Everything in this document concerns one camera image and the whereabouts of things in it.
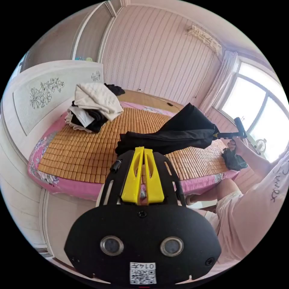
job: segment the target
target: small fan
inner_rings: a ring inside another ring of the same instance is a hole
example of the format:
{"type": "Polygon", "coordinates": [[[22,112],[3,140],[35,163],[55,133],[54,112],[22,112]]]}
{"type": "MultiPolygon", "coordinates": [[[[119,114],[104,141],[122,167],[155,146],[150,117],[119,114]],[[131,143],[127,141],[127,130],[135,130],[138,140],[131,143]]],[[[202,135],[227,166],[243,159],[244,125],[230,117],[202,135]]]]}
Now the small fan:
{"type": "Polygon", "coordinates": [[[266,139],[258,139],[256,140],[256,145],[254,145],[254,148],[256,149],[258,155],[260,156],[261,153],[264,153],[266,150],[266,139]]]}

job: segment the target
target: curtain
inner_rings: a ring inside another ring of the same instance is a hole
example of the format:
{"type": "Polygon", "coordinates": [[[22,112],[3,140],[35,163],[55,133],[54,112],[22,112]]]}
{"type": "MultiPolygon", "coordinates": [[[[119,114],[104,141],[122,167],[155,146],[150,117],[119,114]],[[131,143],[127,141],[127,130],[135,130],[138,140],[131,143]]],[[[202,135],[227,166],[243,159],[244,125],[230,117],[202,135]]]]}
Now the curtain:
{"type": "Polygon", "coordinates": [[[228,83],[228,80],[235,66],[237,56],[238,53],[236,51],[225,51],[222,65],[214,79],[214,82],[208,94],[206,95],[199,107],[199,110],[201,110],[205,115],[213,105],[214,101],[219,96],[224,86],[228,83]]]}

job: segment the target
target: ceiling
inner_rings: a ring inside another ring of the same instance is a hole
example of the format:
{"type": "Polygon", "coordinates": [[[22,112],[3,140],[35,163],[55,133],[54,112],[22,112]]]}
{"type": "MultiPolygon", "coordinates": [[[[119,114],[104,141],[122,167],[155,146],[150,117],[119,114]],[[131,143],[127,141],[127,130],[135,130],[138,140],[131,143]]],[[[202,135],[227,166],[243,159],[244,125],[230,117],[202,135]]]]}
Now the ceiling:
{"type": "Polygon", "coordinates": [[[257,58],[266,66],[270,66],[262,52],[243,32],[207,9],[179,0],[128,0],[127,3],[156,7],[179,14],[204,28],[227,49],[236,50],[243,56],[252,56],[251,58],[257,58]]]}

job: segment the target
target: white shorts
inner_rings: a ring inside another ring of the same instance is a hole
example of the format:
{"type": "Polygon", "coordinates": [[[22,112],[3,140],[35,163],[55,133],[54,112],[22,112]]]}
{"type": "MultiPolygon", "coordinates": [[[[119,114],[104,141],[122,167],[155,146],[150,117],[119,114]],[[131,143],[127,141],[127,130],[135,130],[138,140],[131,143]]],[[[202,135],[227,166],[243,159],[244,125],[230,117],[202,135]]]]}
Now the white shorts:
{"type": "Polygon", "coordinates": [[[222,214],[224,206],[230,202],[236,196],[242,196],[243,194],[241,191],[235,191],[230,193],[229,195],[225,196],[224,198],[220,199],[216,205],[216,213],[207,211],[205,214],[205,218],[210,222],[212,227],[214,228],[215,232],[219,233],[219,225],[220,225],[220,215],[222,214]]]}

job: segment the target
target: bed headboard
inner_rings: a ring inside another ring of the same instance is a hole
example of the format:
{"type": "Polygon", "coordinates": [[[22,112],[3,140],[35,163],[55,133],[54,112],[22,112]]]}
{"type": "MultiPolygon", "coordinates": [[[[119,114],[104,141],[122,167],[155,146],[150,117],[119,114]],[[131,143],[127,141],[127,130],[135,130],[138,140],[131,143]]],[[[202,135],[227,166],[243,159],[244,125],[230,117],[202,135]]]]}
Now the bed headboard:
{"type": "Polygon", "coordinates": [[[74,100],[77,83],[104,82],[103,64],[60,60],[21,72],[7,85],[2,98],[3,121],[25,159],[51,124],[74,100]]]}
{"type": "Polygon", "coordinates": [[[79,65],[46,73],[43,71],[42,75],[13,91],[17,116],[26,135],[45,115],[74,96],[76,84],[103,83],[103,64],[93,64],[92,67],[79,65]]]}

